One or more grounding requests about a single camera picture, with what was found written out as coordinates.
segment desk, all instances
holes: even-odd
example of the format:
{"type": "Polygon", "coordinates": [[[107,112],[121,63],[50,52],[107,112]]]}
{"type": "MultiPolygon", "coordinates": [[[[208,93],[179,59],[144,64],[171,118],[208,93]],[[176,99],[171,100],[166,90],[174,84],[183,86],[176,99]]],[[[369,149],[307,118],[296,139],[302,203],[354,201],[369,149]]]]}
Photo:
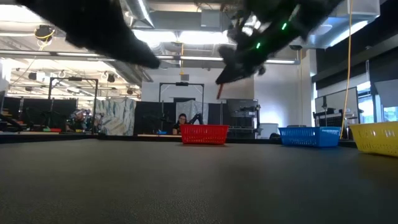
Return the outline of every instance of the desk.
{"type": "Polygon", "coordinates": [[[97,139],[0,148],[0,223],[335,224],[397,218],[398,160],[356,149],[97,139]]]}
{"type": "Polygon", "coordinates": [[[168,134],[138,134],[138,137],[162,137],[162,138],[180,138],[179,135],[168,135],[168,134]]]}

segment curtain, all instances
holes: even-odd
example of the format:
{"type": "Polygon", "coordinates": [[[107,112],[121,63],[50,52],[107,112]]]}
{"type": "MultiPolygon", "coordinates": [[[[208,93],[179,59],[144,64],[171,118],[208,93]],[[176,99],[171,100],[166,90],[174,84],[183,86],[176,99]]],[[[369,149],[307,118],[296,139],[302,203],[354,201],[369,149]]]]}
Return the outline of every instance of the curtain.
{"type": "Polygon", "coordinates": [[[129,98],[97,100],[96,114],[102,114],[102,133],[106,135],[132,136],[136,102],[129,98]]]}

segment fluorescent light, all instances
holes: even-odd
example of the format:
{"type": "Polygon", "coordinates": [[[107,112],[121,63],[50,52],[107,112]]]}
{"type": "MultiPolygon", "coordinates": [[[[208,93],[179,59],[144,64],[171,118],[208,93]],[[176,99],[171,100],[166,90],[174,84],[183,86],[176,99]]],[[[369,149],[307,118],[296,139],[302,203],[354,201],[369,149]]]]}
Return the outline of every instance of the fluorescent light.
{"type": "Polygon", "coordinates": [[[0,50],[0,54],[8,55],[50,55],[50,52],[39,52],[39,51],[24,51],[24,50],[0,50]]]}
{"type": "Polygon", "coordinates": [[[178,38],[184,44],[227,44],[228,38],[221,32],[183,31],[178,38]]]}
{"type": "Polygon", "coordinates": [[[92,94],[92,93],[90,93],[90,92],[87,92],[87,91],[85,91],[85,90],[80,90],[80,92],[89,94],[90,96],[94,96],[94,94],[92,94]]]}
{"type": "Polygon", "coordinates": [[[161,60],[172,60],[172,59],[174,59],[174,56],[168,56],[168,55],[159,55],[159,56],[156,56],[156,57],[161,59],[161,60]]]}
{"type": "MultiPolygon", "coordinates": [[[[27,94],[27,93],[7,93],[7,96],[23,96],[23,97],[42,97],[47,98],[48,95],[45,94],[27,94]]],[[[51,98],[78,98],[82,100],[94,100],[94,96],[73,96],[73,95],[51,95],[51,98]]],[[[104,96],[98,96],[97,100],[104,100],[104,96]]]]}
{"type": "Polygon", "coordinates": [[[181,56],[181,60],[206,60],[206,61],[214,61],[214,62],[222,62],[223,58],[221,57],[197,57],[197,56],[181,56]]]}
{"type": "Polygon", "coordinates": [[[72,91],[72,92],[74,92],[74,93],[80,93],[80,90],[77,89],[77,88],[74,88],[74,87],[67,88],[67,90],[72,91]]]}
{"type": "Polygon", "coordinates": [[[134,35],[144,42],[149,47],[156,47],[161,42],[175,42],[177,37],[174,32],[171,31],[144,31],[144,30],[133,30],[134,35]]]}
{"type": "Polygon", "coordinates": [[[94,62],[114,62],[115,59],[111,58],[87,58],[89,61],[94,61],[94,62]]]}
{"type": "Polygon", "coordinates": [[[70,53],[70,52],[57,52],[58,56],[71,56],[71,57],[100,57],[98,54],[93,53],[70,53]]]}
{"type": "Polygon", "coordinates": [[[279,60],[279,59],[269,59],[266,60],[266,63],[275,63],[275,64],[295,64],[295,60],[279,60]]]}
{"type": "Polygon", "coordinates": [[[24,6],[0,5],[0,21],[43,23],[44,20],[24,6]]]}
{"type": "Polygon", "coordinates": [[[0,32],[0,37],[32,37],[34,35],[34,33],[0,32]]]}
{"type": "MultiPolygon", "coordinates": [[[[368,21],[361,21],[358,23],[355,23],[354,25],[351,26],[351,35],[355,34],[357,31],[362,29],[364,26],[366,26],[369,22],[368,21]]],[[[331,43],[330,47],[340,43],[342,40],[346,39],[349,37],[349,28],[342,32],[338,37],[336,37],[331,43]]]]}

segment ceiling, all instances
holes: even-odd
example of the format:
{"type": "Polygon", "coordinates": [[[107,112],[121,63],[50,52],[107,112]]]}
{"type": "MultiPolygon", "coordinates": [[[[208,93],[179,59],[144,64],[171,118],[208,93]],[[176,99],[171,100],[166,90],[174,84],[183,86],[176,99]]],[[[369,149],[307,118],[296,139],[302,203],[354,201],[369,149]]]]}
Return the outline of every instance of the ceiling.
{"type": "MultiPolygon", "coordinates": [[[[230,24],[229,17],[237,6],[241,4],[241,0],[120,0],[123,8],[123,15],[126,23],[131,26],[134,33],[157,31],[157,35],[150,35],[152,39],[163,37],[165,32],[172,34],[175,38],[180,39],[184,31],[199,31],[198,34],[209,33],[216,35],[217,38],[223,39],[224,30],[230,24]],[[147,13],[142,10],[142,2],[147,13]],[[203,25],[203,18],[208,15],[219,16],[220,20],[216,19],[216,23],[210,25],[203,25]],[[153,25],[155,29],[149,30],[148,27],[153,25]]],[[[347,20],[336,20],[340,24],[346,24],[347,20]]],[[[13,5],[0,5],[0,50],[27,50],[38,51],[43,44],[38,41],[33,32],[39,25],[49,24],[41,17],[33,12],[30,12],[25,7],[13,5]]],[[[183,46],[176,45],[169,42],[158,41],[151,45],[148,37],[144,36],[142,40],[148,42],[151,49],[156,55],[189,55],[198,57],[219,57],[217,49],[221,44],[228,44],[234,47],[230,40],[219,41],[213,36],[198,37],[194,34],[199,43],[185,42],[183,46]]],[[[79,49],[72,46],[65,41],[65,34],[62,30],[57,30],[52,41],[46,45],[43,51],[49,52],[81,52],[89,53],[86,49],[79,49]]],[[[141,91],[139,87],[143,81],[151,82],[151,77],[142,68],[134,65],[129,65],[122,62],[106,62],[106,61],[89,61],[81,58],[41,58],[41,57],[7,57],[6,62],[12,69],[11,89],[9,93],[13,94],[28,94],[25,91],[25,86],[33,85],[34,90],[30,93],[34,95],[45,95],[45,85],[49,85],[49,77],[57,77],[62,73],[65,77],[82,77],[82,78],[97,78],[100,87],[114,87],[117,90],[101,90],[100,96],[115,95],[125,96],[128,88],[133,88],[134,94],[129,95],[139,100],[141,91]],[[45,74],[47,78],[41,80],[29,80],[28,75],[31,72],[39,72],[45,74]],[[108,83],[107,75],[115,74],[115,82],[108,83]]],[[[275,55],[275,58],[296,60],[296,51],[289,47],[282,49],[275,55]]],[[[224,64],[221,61],[208,60],[164,60],[161,68],[223,68],[224,64]]],[[[80,85],[83,87],[91,86],[87,82],[70,83],[65,81],[67,85],[80,85]]],[[[70,95],[64,86],[59,90],[54,91],[54,95],[70,95]]],[[[92,89],[85,89],[84,93],[80,93],[82,99],[84,96],[93,94],[92,89]]]]}

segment ceiling light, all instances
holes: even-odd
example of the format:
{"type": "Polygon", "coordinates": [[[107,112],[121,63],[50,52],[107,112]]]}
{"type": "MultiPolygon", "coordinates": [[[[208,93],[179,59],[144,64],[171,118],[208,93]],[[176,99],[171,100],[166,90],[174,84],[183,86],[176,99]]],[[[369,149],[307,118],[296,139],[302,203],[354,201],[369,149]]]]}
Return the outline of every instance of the ceiling light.
{"type": "Polygon", "coordinates": [[[39,51],[23,51],[23,50],[0,50],[0,54],[6,55],[39,55],[39,56],[49,56],[50,52],[39,52],[39,51]]]}
{"type": "Polygon", "coordinates": [[[168,56],[168,55],[159,55],[159,56],[156,56],[156,57],[161,59],[161,60],[172,60],[172,59],[174,59],[174,56],[168,56]]]}
{"type": "Polygon", "coordinates": [[[67,92],[69,93],[80,93],[80,90],[78,88],[67,88],[67,92]]]}
{"type": "Polygon", "coordinates": [[[280,59],[269,59],[266,60],[266,63],[274,63],[274,64],[295,64],[295,60],[280,60],[280,59]]]}
{"type": "MultiPolygon", "coordinates": [[[[7,93],[7,96],[23,96],[23,97],[49,97],[46,94],[29,94],[29,93],[7,93]]],[[[78,98],[82,100],[94,100],[94,96],[82,96],[82,95],[53,95],[51,94],[51,98],[78,98]]],[[[104,96],[98,96],[97,100],[105,100],[104,96]]]]}
{"type": "Polygon", "coordinates": [[[57,52],[58,56],[69,56],[69,57],[100,57],[101,55],[93,53],[70,53],[70,52],[57,52]]]}
{"type": "Polygon", "coordinates": [[[222,62],[223,58],[221,57],[197,57],[197,56],[181,56],[181,60],[206,60],[213,62],[222,62]]]}
{"type": "Polygon", "coordinates": [[[26,7],[0,5],[0,21],[42,23],[43,19],[26,7]]]}
{"type": "Polygon", "coordinates": [[[133,92],[133,90],[132,90],[132,88],[128,88],[127,89],[127,94],[128,95],[132,95],[134,92],[133,92]]]}
{"type": "Polygon", "coordinates": [[[115,59],[111,58],[87,58],[88,61],[93,61],[93,62],[114,62],[115,59]]]}
{"type": "Polygon", "coordinates": [[[227,44],[228,38],[221,32],[183,31],[178,38],[184,44],[227,44]]]}
{"type": "MultiPolygon", "coordinates": [[[[355,34],[357,31],[366,26],[368,23],[369,23],[368,21],[361,21],[351,26],[351,35],[355,34]]],[[[342,32],[339,36],[337,36],[332,42],[330,42],[330,47],[340,43],[341,41],[345,40],[347,37],[349,37],[349,28],[346,29],[344,32],[342,32]]]]}
{"type": "Polygon", "coordinates": [[[29,75],[27,76],[30,80],[36,80],[37,79],[37,73],[35,72],[30,72],[29,75]]]}
{"type": "Polygon", "coordinates": [[[67,74],[62,70],[60,74],[58,75],[59,78],[65,78],[67,74]]]}
{"type": "Polygon", "coordinates": [[[134,35],[149,46],[156,47],[161,42],[175,42],[177,37],[174,32],[171,31],[144,31],[144,30],[133,30],[134,35]]]}
{"type": "Polygon", "coordinates": [[[115,78],[114,78],[114,74],[108,74],[107,81],[110,82],[110,83],[114,83],[116,81],[115,78]]]}

